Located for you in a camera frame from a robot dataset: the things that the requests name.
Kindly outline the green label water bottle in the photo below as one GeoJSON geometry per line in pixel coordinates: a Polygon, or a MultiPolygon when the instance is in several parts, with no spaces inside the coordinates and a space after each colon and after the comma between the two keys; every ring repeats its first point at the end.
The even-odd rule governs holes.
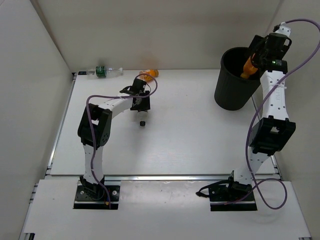
{"type": "Polygon", "coordinates": [[[123,68],[112,68],[105,65],[95,66],[93,68],[87,69],[86,74],[88,76],[95,76],[100,79],[110,79],[122,76],[124,73],[123,68]]]}

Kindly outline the orange juice bottle yellow cap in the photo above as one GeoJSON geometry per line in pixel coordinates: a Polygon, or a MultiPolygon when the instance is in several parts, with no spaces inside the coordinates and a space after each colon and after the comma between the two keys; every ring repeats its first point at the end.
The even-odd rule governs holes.
{"type": "Polygon", "coordinates": [[[153,78],[159,76],[159,71],[157,69],[147,69],[139,72],[139,79],[144,80],[145,82],[153,81],[153,78]]]}

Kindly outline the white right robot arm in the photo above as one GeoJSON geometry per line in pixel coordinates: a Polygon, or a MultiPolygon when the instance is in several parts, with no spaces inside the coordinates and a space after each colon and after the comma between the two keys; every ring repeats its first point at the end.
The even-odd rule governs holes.
{"type": "Polygon", "coordinates": [[[272,32],[266,37],[256,35],[252,40],[241,77],[249,78],[259,72],[263,97],[266,99],[259,122],[249,130],[248,161],[229,176],[224,193],[230,200],[238,199],[251,189],[253,175],[261,165],[283,149],[296,130],[289,119],[285,101],[285,74],[288,64],[283,57],[292,40],[290,31],[272,32]]]}

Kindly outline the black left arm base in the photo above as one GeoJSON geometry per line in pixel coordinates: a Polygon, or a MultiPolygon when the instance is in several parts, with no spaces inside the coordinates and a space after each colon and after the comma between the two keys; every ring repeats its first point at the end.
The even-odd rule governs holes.
{"type": "Polygon", "coordinates": [[[73,208],[77,210],[117,210],[120,200],[120,185],[104,185],[79,178],[73,208]]]}

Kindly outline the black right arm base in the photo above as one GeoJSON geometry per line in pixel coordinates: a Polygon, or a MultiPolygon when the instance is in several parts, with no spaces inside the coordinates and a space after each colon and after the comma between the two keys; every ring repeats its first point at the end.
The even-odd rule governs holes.
{"type": "Polygon", "coordinates": [[[257,204],[250,184],[240,184],[231,175],[228,179],[211,183],[195,193],[208,198],[212,212],[251,212],[257,211],[257,204]]]}

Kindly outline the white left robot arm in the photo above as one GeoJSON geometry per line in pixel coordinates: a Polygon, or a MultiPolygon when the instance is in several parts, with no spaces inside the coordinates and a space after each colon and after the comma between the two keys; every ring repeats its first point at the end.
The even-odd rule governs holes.
{"type": "Polygon", "coordinates": [[[103,148],[111,135],[112,120],[126,110],[147,113],[151,109],[149,84],[136,77],[132,85],[120,90],[117,96],[90,95],[80,120],[77,135],[85,153],[85,173],[80,182],[93,200],[108,195],[104,186],[103,148]]]}

